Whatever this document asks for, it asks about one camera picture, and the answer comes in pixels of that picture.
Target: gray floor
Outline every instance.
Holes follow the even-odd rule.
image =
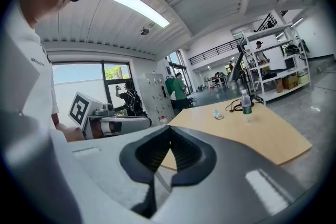
[[[284,168],[293,174],[306,189],[318,182],[324,172],[328,170],[330,156],[334,154],[336,127],[336,65],[324,70],[325,73],[316,74],[311,86],[307,85],[286,94],[281,98],[267,103],[267,107],[296,128],[311,144],[312,149],[285,164]],[[196,106],[239,98],[241,89],[245,85],[234,83],[229,89],[205,89],[191,96],[198,98]],[[165,168],[159,169],[160,174],[170,184],[174,172]],[[158,206],[169,196],[169,189],[160,183],[155,185]]]

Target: water bottle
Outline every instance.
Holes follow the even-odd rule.
[[[243,108],[244,117],[247,122],[252,121],[252,104],[250,96],[247,94],[247,90],[242,90],[242,96],[241,96],[241,107]]]
[[[166,125],[167,123],[168,123],[167,117],[162,116],[162,117],[160,118],[160,124],[161,124],[161,125]]]

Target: person in green shirt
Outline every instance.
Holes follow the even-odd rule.
[[[181,112],[183,109],[188,107],[188,99],[184,93],[187,88],[183,84],[181,73],[176,74],[176,79],[173,82],[173,88],[174,88],[175,96],[176,96],[176,101],[175,101],[176,108],[178,109],[178,111]]]

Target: wooden table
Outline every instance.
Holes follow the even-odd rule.
[[[272,110],[255,103],[252,108],[253,121],[248,123],[241,111],[225,111],[232,101],[184,109],[169,125],[186,127],[243,143],[277,165],[289,162],[311,149],[312,145]],[[214,109],[221,111],[224,118],[215,119],[212,113]],[[166,155],[162,166],[176,170],[175,158],[171,151]]]

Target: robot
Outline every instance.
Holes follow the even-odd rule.
[[[77,92],[70,106],[68,116],[82,129],[87,140],[93,139],[91,122],[99,120],[104,137],[116,136],[147,129],[152,121],[147,117],[116,116],[112,104],[104,104],[96,99]],[[109,123],[114,123],[111,133]]]

